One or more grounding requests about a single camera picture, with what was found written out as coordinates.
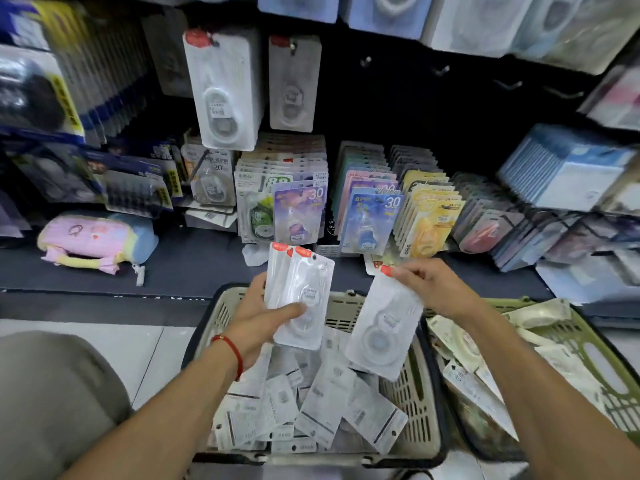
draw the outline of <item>red label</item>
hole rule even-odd
[[[311,251],[305,248],[296,247],[296,252],[303,258],[310,258],[313,254]]]
[[[290,46],[289,37],[283,37],[282,35],[272,35],[271,44],[278,47],[288,47]]]
[[[211,42],[209,41],[209,37],[207,36],[207,34],[200,29],[187,30],[184,33],[184,39],[189,45],[192,45],[198,48],[204,48],[211,45]]]
[[[289,249],[288,245],[281,242],[272,242],[271,247],[276,251],[286,251],[287,249]]]

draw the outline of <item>green plastic basket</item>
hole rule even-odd
[[[527,297],[521,299],[487,298],[486,300],[500,313],[536,304],[535,301]],[[433,311],[426,310],[426,318],[434,315]],[[423,327],[427,330],[425,322],[423,322]],[[558,322],[531,330],[558,344],[564,344],[580,357],[587,369],[604,386],[603,400],[613,423],[640,447],[640,377],[612,343],[574,308],[572,308],[571,321]],[[506,451],[500,455],[487,452],[479,438],[460,418],[458,413],[460,405],[457,404],[457,398],[453,393],[448,393],[447,398],[450,402],[449,409],[462,438],[478,458],[485,461],[526,461],[524,453],[520,450]]]

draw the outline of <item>white tile floor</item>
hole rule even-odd
[[[184,351],[189,343],[194,328],[162,327],[140,325],[112,325],[91,323],[38,322],[25,320],[0,319],[0,336],[18,331],[44,330],[57,333],[78,335],[91,343],[109,361],[122,379],[131,402],[139,409],[178,372],[182,364]],[[640,332],[615,331],[610,339],[640,372]],[[473,456],[461,451],[452,451],[447,460],[431,471],[434,480],[508,480],[523,468],[524,464],[491,464],[478,462]],[[247,475],[255,478],[256,471],[250,467],[233,465],[200,465],[194,473],[195,480],[210,478],[231,479],[242,476],[243,468],[249,468]],[[283,467],[270,467],[262,471],[261,476],[268,476],[271,469],[278,478],[284,474]],[[286,477],[299,477],[293,468]],[[311,475],[315,480],[331,478],[331,480],[368,478],[381,480],[388,470],[377,471],[357,469],[320,469]]]

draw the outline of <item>pink plush pouch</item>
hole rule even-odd
[[[129,225],[113,219],[59,216],[40,233],[38,247],[47,254],[42,259],[57,265],[100,269],[116,274],[124,260],[123,250]],[[72,258],[69,254],[96,259]]]

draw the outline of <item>red bracelet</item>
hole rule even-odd
[[[242,372],[243,372],[242,355],[240,355],[240,352],[238,352],[238,349],[234,345],[234,343],[231,340],[229,340],[228,338],[226,338],[224,335],[215,335],[211,339],[210,344],[212,344],[213,342],[215,342],[218,339],[224,340],[226,343],[228,343],[229,347],[231,347],[231,350],[233,350],[234,354],[236,354],[236,359],[238,359],[238,375],[236,377],[236,382],[238,382],[240,380],[240,376],[242,375]]]

